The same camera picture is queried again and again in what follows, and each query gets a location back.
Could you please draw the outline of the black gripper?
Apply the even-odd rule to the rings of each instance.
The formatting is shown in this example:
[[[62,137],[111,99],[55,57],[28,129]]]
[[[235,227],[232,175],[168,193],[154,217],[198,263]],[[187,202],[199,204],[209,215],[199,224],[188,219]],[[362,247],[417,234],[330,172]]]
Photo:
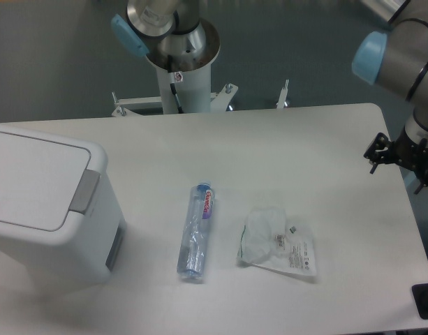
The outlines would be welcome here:
[[[387,135],[378,133],[371,141],[363,157],[369,161],[370,174],[375,173],[379,165],[396,164],[412,172],[419,181],[414,194],[428,188],[428,140],[421,139],[415,144],[406,135],[390,142]]]

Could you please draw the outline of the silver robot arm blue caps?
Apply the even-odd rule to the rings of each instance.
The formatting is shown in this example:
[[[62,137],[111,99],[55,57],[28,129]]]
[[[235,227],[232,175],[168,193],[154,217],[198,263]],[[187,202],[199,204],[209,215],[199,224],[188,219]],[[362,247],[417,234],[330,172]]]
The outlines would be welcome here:
[[[419,193],[428,188],[428,0],[363,1],[390,33],[374,31],[358,47],[351,68],[369,83],[413,106],[399,137],[379,133],[364,153],[373,169],[395,164],[411,171]]]

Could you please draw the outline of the silver robot base arm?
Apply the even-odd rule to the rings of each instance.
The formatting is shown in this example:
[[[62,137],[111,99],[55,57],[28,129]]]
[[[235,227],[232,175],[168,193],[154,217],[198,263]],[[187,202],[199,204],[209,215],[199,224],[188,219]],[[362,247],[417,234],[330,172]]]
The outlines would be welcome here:
[[[199,1],[129,1],[110,25],[133,56],[170,73],[208,66],[220,51],[219,33],[200,16]]]

